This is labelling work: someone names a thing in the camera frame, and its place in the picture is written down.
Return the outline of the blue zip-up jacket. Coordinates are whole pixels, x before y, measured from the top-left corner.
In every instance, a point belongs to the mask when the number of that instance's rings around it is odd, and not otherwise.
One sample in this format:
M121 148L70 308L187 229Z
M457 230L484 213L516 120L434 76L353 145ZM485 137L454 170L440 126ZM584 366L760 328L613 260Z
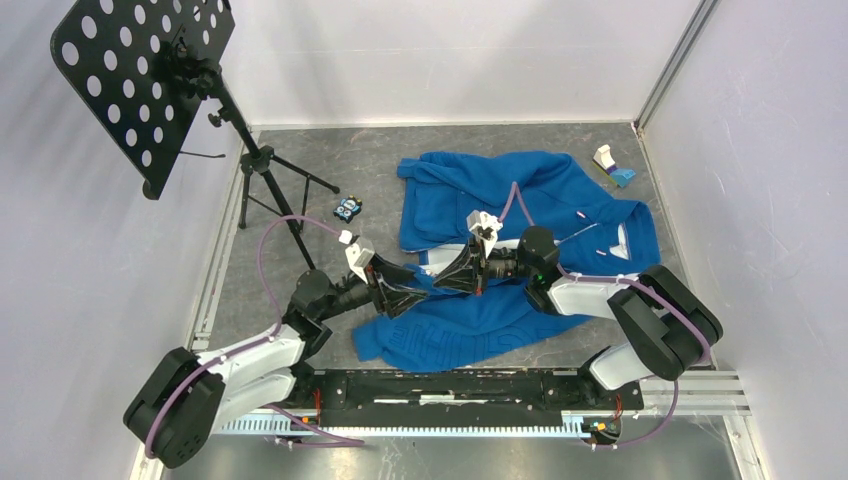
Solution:
M563 272L635 274L661 260L649 207L613 197L566 153L428 152L402 160L397 174L405 183L403 250L466 245L473 211L500 220L498 236L508 246L477 257L490 264L489 276L473 281L469 293L438 288L418 272L414 286L427 292L423 301L353 331L360 361L428 373L499 356L584 322L581 315L540 311L530 299Z

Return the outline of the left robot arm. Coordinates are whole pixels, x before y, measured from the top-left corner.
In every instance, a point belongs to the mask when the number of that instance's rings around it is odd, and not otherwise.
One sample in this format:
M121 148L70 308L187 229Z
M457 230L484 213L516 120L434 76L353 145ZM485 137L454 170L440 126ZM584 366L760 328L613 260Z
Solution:
M298 370L325 345L326 321L366 304L389 317L428 297L412 286L412 270L379 260L365 275L334 283L321 270L300 275L286 309L265 331L222 349L169 351L124 413L124 425L149 459L185 464L209 436L251 411L284 401L306 405L313 379Z

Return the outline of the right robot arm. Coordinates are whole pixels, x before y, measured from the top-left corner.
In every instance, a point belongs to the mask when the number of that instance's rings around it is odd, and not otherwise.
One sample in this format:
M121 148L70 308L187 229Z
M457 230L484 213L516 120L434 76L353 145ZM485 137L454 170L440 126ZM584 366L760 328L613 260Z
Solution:
M663 265L639 274L588 276L566 271L552 231L524 230L514 248L495 248L495 234L479 230L435 277L437 288L483 293L493 279L525 280L525 296L548 315L615 320L626 343L608 347L581 368L580 400L602 408L627 383L654 376L674 382L709 358L722 338L717 317Z

